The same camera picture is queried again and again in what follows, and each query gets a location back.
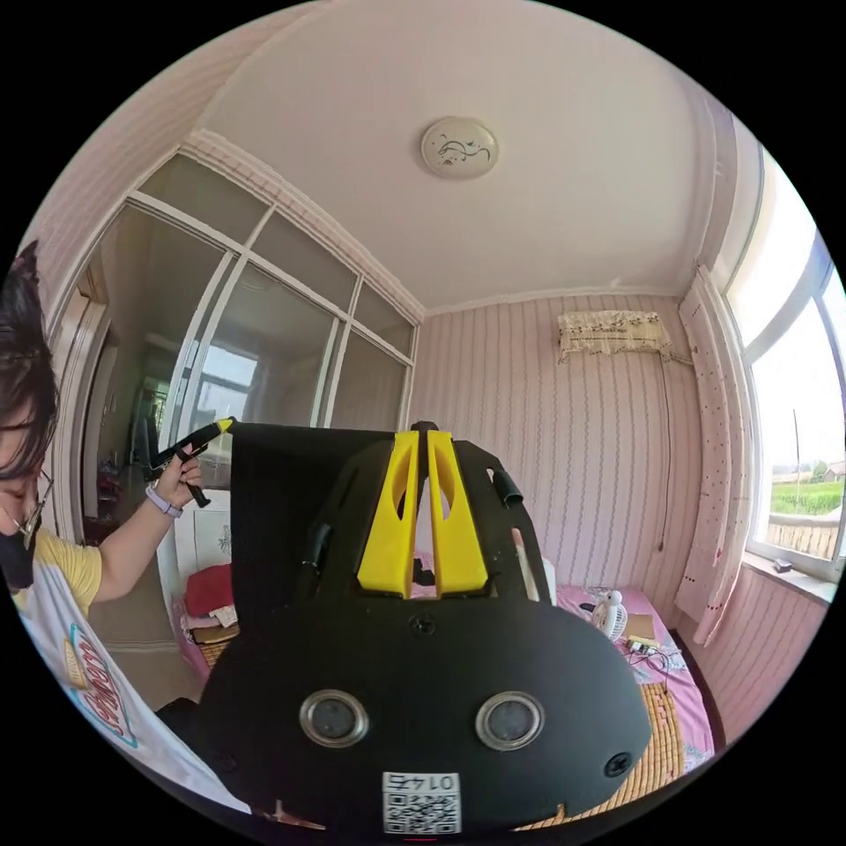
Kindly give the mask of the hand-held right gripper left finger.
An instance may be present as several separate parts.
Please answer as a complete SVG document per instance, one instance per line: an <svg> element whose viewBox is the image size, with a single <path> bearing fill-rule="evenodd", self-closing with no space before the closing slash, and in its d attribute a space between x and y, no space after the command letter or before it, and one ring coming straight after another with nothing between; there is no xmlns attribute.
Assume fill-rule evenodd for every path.
<svg viewBox="0 0 846 846"><path fill-rule="evenodd" d="M365 591L412 594L418 482L419 432L397 433L357 573Z"/></svg>

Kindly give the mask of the person's left hand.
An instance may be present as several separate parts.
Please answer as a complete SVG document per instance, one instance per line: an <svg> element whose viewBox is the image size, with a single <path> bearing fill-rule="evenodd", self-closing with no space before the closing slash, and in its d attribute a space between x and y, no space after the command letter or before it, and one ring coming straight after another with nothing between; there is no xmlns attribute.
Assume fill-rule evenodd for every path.
<svg viewBox="0 0 846 846"><path fill-rule="evenodd" d="M174 454L158 480L147 487L147 499L165 516L177 518L193 499L192 489L201 487L201 470L197 458Z"/></svg>

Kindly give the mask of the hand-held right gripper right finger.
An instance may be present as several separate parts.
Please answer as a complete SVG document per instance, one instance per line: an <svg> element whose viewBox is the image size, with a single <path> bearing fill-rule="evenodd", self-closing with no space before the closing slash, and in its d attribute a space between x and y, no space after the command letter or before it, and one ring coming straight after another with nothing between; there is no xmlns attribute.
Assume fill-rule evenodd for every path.
<svg viewBox="0 0 846 846"><path fill-rule="evenodd" d="M479 528L492 484L486 462L471 443L432 430L427 470L436 596L478 594L488 582Z"/></svg>

